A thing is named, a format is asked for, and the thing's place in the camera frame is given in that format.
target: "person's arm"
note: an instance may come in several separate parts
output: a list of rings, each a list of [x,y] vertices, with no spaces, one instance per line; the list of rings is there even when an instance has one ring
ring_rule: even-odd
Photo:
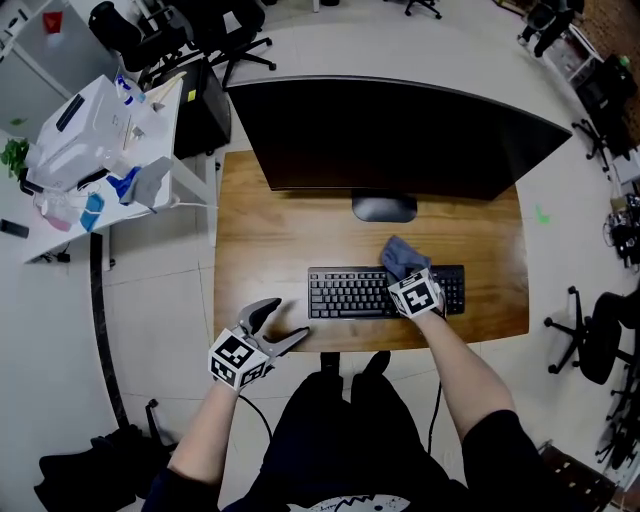
[[[429,342],[451,417],[462,441],[491,413],[515,411],[502,379],[449,327],[427,311],[413,319]]]
[[[238,392],[216,382],[169,461],[174,473],[207,485],[220,485]]]

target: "brick wall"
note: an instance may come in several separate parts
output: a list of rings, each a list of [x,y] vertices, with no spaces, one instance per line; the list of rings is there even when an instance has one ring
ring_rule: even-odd
[[[612,53],[631,59],[631,72],[640,85],[640,1],[586,0],[585,21],[580,26],[603,58]],[[640,93],[627,102],[627,124],[640,144]]]

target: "white table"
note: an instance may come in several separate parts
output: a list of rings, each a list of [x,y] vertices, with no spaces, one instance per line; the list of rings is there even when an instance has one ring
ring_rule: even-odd
[[[193,192],[205,204],[213,206],[207,208],[207,223],[209,239],[215,245],[215,226],[217,193],[215,168],[208,169],[206,183],[198,178],[180,160],[173,155],[173,141],[178,119],[178,107],[180,103],[180,93],[182,91],[182,80],[178,81],[171,91],[164,97],[161,103],[164,105],[159,111],[160,116],[168,121],[168,129],[162,138],[152,139],[142,137],[132,141],[124,151],[126,159],[132,165],[144,166],[154,162],[158,158],[167,157],[172,159],[173,167],[164,176],[162,187],[158,192],[154,209],[160,211],[173,203],[172,181],[175,179],[185,188]],[[107,228],[117,222],[125,221],[131,217],[138,217],[144,214],[151,214],[146,206],[139,203],[132,203],[123,206],[119,203],[115,189],[107,182],[106,178],[97,181],[99,185],[98,194],[104,199],[104,209],[98,217],[93,228],[94,232]],[[76,238],[87,234],[82,225],[77,222],[68,232],[58,231],[44,219],[40,212],[33,205],[33,198],[22,194],[16,190],[16,194],[21,196],[18,204],[14,206],[11,220],[29,228],[29,238],[24,243],[18,244],[16,257],[22,262],[28,262],[37,258],[56,247],[60,247]]]

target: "black shirt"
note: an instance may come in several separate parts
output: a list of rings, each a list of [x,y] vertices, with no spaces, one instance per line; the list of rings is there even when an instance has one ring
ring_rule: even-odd
[[[289,508],[290,504],[284,497],[284,501],[278,501],[277,488],[271,489],[267,497],[254,486],[245,498],[226,507],[225,512],[338,509],[348,512],[351,507],[382,512],[581,510],[545,466],[522,430],[517,415],[511,411],[494,412],[480,421],[465,437],[462,454],[468,488],[449,480],[442,468],[429,459],[429,464],[426,464],[429,468],[421,475],[420,484],[402,492],[404,496],[390,495],[380,489],[367,491],[373,494],[361,494],[362,488],[358,487],[352,494],[335,496],[334,500],[326,503],[323,500],[322,506]],[[418,473],[424,469],[415,468],[415,471]],[[217,511],[214,502],[218,493],[219,488],[181,478],[165,469],[155,479],[143,512]]]

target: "floor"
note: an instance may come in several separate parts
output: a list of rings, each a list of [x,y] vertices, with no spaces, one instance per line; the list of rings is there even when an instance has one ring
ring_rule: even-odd
[[[423,24],[425,31],[434,23],[445,23],[472,34],[483,44],[531,58],[516,43],[521,20],[491,0],[442,0],[439,8],[444,18],[435,21],[420,7],[415,8],[414,16],[405,18],[403,5],[393,0],[342,0],[339,7],[321,8],[318,14],[311,12],[311,0],[279,0],[267,9],[263,34],[277,33],[281,38],[276,40],[274,36],[274,45],[268,49],[269,58],[279,63],[281,71],[297,51],[296,27],[316,24],[330,34],[333,25],[345,21],[384,24],[389,19],[406,20]],[[455,59],[455,55],[446,55],[446,49],[425,51],[441,51],[443,58]],[[254,64],[244,66],[238,69],[239,75],[250,73]],[[557,94],[566,94],[544,63],[532,66],[539,66],[540,87],[551,84]],[[558,101],[566,106],[572,99],[568,96]],[[225,152],[249,148],[235,117],[232,142],[216,157],[223,162]],[[604,386],[590,383],[571,367],[561,375],[549,375],[547,366],[557,360],[567,339],[542,325],[549,315],[564,321],[572,317],[573,306],[566,293],[570,285],[580,289],[584,308],[589,311],[603,291],[628,293],[637,282],[617,260],[614,250],[605,245],[602,226],[614,189],[600,166],[584,158],[585,152],[585,142],[573,137],[518,182],[529,265],[530,332],[474,344],[472,348],[510,387],[525,430],[536,444],[552,439],[561,450],[603,469],[594,451],[605,427],[604,417],[612,406],[609,392],[618,386],[622,366],[616,364]],[[206,164],[204,158],[186,163],[198,173]],[[188,195],[180,195],[188,200]],[[540,213],[549,216],[548,222],[541,222]],[[215,253],[203,225],[202,210],[191,207],[118,224],[111,234],[116,266],[104,278],[111,350],[127,414],[131,421],[144,426],[144,406],[156,398],[158,422],[165,435],[176,440],[185,432],[211,385],[205,361],[212,342]],[[630,344],[630,333],[625,332],[621,348]],[[342,355],[345,396],[353,375],[364,368],[370,356]],[[279,361],[276,371],[246,388],[244,394],[274,427],[288,398],[318,368],[318,355],[290,354]],[[386,375],[426,440],[438,387],[430,351],[394,352]],[[452,478],[464,482],[461,450],[446,405],[436,422],[433,446],[435,459]],[[260,418],[240,402],[233,422],[221,506],[246,493],[266,447],[267,433]]]

